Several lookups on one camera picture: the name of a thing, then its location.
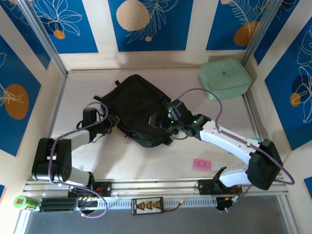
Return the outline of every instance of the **orange dot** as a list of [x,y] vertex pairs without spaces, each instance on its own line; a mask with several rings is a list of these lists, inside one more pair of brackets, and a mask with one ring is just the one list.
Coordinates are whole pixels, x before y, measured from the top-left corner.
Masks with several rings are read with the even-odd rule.
[[63,40],[65,38],[65,33],[61,30],[55,30],[53,35],[59,40]]
[[258,21],[252,21],[241,26],[234,35],[234,43],[238,46],[248,45],[256,28],[258,27],[258,24]]
[[298,93],[293,93],[290,98],[291,105],[294,107],[298,106],[300,104],[300,95]]
[[6,88],[6,92],[4,95],[8,100],[4,105],[9,116],[17,120],[25,118],[29,107],[27,91],[19,84],[11,84]]

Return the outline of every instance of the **white floor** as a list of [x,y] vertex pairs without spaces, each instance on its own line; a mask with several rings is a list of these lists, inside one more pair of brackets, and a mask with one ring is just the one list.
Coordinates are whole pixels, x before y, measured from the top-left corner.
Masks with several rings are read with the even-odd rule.
[[[184,91],[201,87],[199,69],[142,69],[76,72],[68,77],[59,109],[53,137],[72,130],[82,119],[82,110],[93,96],[103,96],[132,74],[139,74],[177,98]],[[207,98],[203,91],[192,91],[182,100],[193,114],[204,114],[215,119],[219,105]],[[246,137],[255,137],[242,97],[223,101],[223,114],[219,124]],[[73,154],[73,166],[94,173],[96,179],[167,179],[213,176],[221,166],[236,167],[242,162],[227,151],[210,143],[188,138],[175,140],[170,146],[143,148],[116,129],[95,144],[84,145]],[[209,171],[195,170],[193,159],[212,161]]]

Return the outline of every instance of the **plastic lid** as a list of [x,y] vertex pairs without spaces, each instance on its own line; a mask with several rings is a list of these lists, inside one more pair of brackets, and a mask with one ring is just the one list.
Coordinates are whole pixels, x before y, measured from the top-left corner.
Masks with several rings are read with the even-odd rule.
[[249,75],[235,58],[207,62],[201,69],[211,90],[221,91],[251,84]]
[[26,197],[22,195],[18,196],[14,200],[14,207],[18,209],[24,209],[25,207],[27,207]]

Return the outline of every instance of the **metal bar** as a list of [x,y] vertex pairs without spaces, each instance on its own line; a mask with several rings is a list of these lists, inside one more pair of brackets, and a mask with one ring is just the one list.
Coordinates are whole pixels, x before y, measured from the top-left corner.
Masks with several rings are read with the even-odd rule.
[[54,62],[56,68],[58,69],[60,74],[64,78],[66,78],[68,73],[65,68],[65,65],[61,61],[54,44],[51,42],[50,37],[48,36],[44,26],[42,25],[33,7],[31,6],[30,1],[29,0],[17,0],[17,3],[20,7],[20,10],[25,15],[27,21],[29,22],[32,29],[34,30],[35,34],[37,35],[38,39],[40,40],[41,44],[43,45],[44,49],[47,51],[51,60]]
[[253,133],[254,133],[255,137],[263,139],[262,138],[262,134],[261,134],[261,132],[259,130],[258,121],[257,121],[257,119],[256,119],[256,117],[254,115],[253,106],[251,105],[250,99],[248,97],[248,93],[243,94],[242,98],[243,98],[243,101],[244,101],[244,104],[245,104],[245,107],[246,107],[246,112],[248,114],[250,125],[252,126]]
[[[216,207],[217,201],[214,197],[191,197],[191,198],[164,198],[164,208],[171,209],[178,205],[181,198],[184,199],[180,208],[195,207]],[[128,210],[131,209],[131,199],[111,198],[106,199],[109,210]],[[86,207],[85,210],[104,210],[106,206],[102,200],[99,200],[97,207]]]
[[54,129],[54,126],[55,126],[55,122],[57,120],[58,113],[59,113],[59,107],[60,107],[60,104],[62,102],[62,98],[63,98],[63,94],[64,94],[66,83],[67,83],[67,76],[65,77],[65,79],[62,82],[62,88],[61,88],[60,93],[58,94],[57,103],[54,106],[53,117],[52,117],[52,119],[50,121],[50,128],[49,128],[49,135],[48,135],[49,137],[51,137],[52,133],[53,133],[53,129]]
[[[202,195],[199,195],[198,190],[195,188],[195,184],[199,179],[204,178],[187,178],[183,180],[113,181],[111,197],[202,197]],[[67,196],[67,194],[68,186],[62,185],[59,187],[58,185],[42,181],[28,181],[23,192],[23,195],[37,198],[57,196],[62,197]],[[288,190],[286,185],[274,183],[268,191],[252,187],[247,195],[288,195]]]
[[293,211],[288,200],[288,196],[279,195],[277,196],[279,207],[281,209],[286,228],[289,234],[301,234],[299,227],[293,215]]
[[30,211],[22,210],[19,213],[18,220],[14,229],[14,234],[24,234],[29,220]]
[[283,0],[274,0],[269,2],[268,8],[263,13],[260,23],[247,46],[246,53],[241,62],[241,64],[244,67],[247,65],[251,57],[254,55],[254,52],[258,48],[261,40],[263,39],[266,31],[268,30],[268,27],[270,26],[272,20],[274,19],[282,2]]

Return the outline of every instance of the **pink object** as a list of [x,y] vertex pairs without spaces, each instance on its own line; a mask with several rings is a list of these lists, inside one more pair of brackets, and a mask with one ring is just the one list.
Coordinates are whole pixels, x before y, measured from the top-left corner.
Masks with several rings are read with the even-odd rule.
[[210,170],[211,169],[211,161],[194,158],[193,167]]

